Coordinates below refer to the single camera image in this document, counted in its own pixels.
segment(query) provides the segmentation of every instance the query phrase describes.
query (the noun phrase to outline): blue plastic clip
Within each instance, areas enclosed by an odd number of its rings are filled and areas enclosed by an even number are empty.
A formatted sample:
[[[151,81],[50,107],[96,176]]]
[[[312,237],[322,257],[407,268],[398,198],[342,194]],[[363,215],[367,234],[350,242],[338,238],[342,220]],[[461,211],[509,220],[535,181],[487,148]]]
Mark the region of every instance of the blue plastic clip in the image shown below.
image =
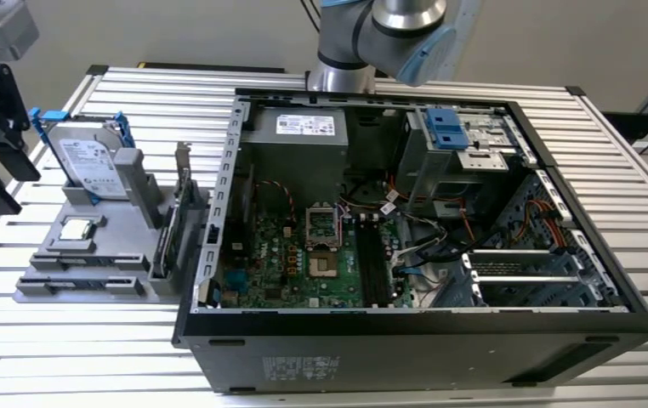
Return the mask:
[[[399,272],[402,272],[406,275],[420,275],[420,276],[424,276],[424,272],[419,268],[402,268],[402,270]]]
[[[426,127],[434,137],[434,145],[443,150],[466,150],[470,139],[462,129],[459,116],[451,109],[427,109]]]
[[[41,119],[48,122],[62,122],[70,117],[69,112],[65,110],[46,110]]]
[[[34,107],[28,111],[28,115],[30,116],[30,124],[33,125],[33,129],[38,132],[38,137],[41,138],[41,142],[45,145],[49,145],[49,136],[46,135],[46,130],[42,128],[41,124],[41,108]]]
[[[137,147],[133,143],[132,137],[132,129],[129,128],[129,119],[123,112],[119,112],[115,115],[115,121],[119,123],[119,127],[121,128],[121,144],[124,147]]]

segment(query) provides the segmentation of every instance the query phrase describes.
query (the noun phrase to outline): motherboard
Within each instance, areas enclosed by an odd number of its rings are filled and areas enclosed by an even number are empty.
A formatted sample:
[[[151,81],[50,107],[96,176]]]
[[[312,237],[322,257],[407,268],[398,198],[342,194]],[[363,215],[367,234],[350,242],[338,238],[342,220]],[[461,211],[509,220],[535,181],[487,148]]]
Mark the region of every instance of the motherboard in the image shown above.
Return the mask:
[[[252,256],[241,269],[228,270],[224,276],[221,306],[240,309],[347,309],[366,306],[366,293],[371,281],[382,281],[388,304],[380,307],[410,307],[408,283],[392,280],[384,269],[370,271],[372,279],[362,280],[363,265],[358,245],[359,220],[338,216],[328,228],[322,217],[311,223],[290,225],[286,218],[259,218],[252,237]],[[400,243],[394,220],[382,219],[375,224],[380,238],[383,261]],[[320,248],[307,246],[311,238],[338,237],[338,245]]]

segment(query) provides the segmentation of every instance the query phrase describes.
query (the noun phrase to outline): hard disk drive label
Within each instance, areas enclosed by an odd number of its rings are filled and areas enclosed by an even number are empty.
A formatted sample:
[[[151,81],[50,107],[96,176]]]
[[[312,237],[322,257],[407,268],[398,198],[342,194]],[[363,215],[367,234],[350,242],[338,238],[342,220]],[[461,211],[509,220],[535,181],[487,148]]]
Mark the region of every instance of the hard disk drive label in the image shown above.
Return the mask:
[[[84,188],[100,198],[127,198],[106,146],[94,140],[61,140],[68,164]]]

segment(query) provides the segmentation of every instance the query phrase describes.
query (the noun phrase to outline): aluminum extrusion table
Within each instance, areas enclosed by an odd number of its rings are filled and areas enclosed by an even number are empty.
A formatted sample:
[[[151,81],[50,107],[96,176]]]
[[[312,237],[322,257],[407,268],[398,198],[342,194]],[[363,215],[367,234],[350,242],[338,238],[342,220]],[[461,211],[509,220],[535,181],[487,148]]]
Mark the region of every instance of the aluminum extrusion table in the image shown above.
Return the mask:
[[[235,88],[299,89],[300,75],[111,68],[86,75],[73,114],[124,111],[144,165],[173,183],[175,144],[192,143],[192,171],[211,187]],[[523,107],[630,279],[648,301],[648,167],[585,96],[566,88],[379,80],[382,94],[509,99]],[[0,217],[0,405],[2,406],[648,406],[648,344],[558,388],[398,393],[219,395],[192,355],[169,345],[176,307],[16,304],[14,283],[64,202],[64,174],[40,146],[40,182],[9,184],[24,206]]]

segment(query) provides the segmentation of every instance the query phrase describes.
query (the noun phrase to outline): red and black wires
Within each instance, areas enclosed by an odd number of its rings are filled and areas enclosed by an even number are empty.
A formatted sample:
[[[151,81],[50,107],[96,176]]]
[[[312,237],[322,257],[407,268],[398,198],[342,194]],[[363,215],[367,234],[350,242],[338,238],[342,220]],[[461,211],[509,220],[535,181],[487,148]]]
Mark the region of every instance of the red and black wires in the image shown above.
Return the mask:
[[[395,189],[395,184],[394,184],[394,174],[388,175],[388,189],[395,191],[399,197],[402,197],[404,200],[408,200],[410,197],[406,194],[402,194],[399,191]],[[416,197],[416,200],[424,200],[424,197]],[[458,202],[459,203],[459,213],[462,214],[462,221],[463,221],[463,226],[467,229],[467,234],[470,235],[471,241],[475,241],[477,238],[474,236],[474,232],[471,231],[470,227],[470,221],[467,220],[467,202],[462,197],[457,198],[434,198],[435,201],[446,201],[446,202]]]
[[[257,188],[263,184],[272,185],[272,186],[277,187],[277,189],[282,190],[282,192],[286,194],[286,199],[288,200],[288,206],[290,206],[290,221],[292,223],[295,223],[296,222],[296,206],[295,206],[295,202],[292,201],[292,195],[290,194],[288,188],[273,180],[263,180],[255,185],[255,195],[257,195]]]
[[[525,218],[523,218],[523,223],[519,227],[519,230],[517,231],[515,236],[513,237],[511,243],[517,243],[523,235],[525,232],[527,232],[527,228],[530,227],[530,218],[531,218],[531,213],[530,213],[530,208],[535,207],[538,209],[538,214],[539,218],[542,219],[547,230],[550,231],[550,235],[553,237],[554,245],[558,247],[566,247],[567,243],[565,241],[565,236],[562,235],[561,229],[558,228],[558,225],[554,223],[554,218],[551,215],[547,213],[554,211],[553,206],[547,201],[543,200],[527,200],[525,202]]]

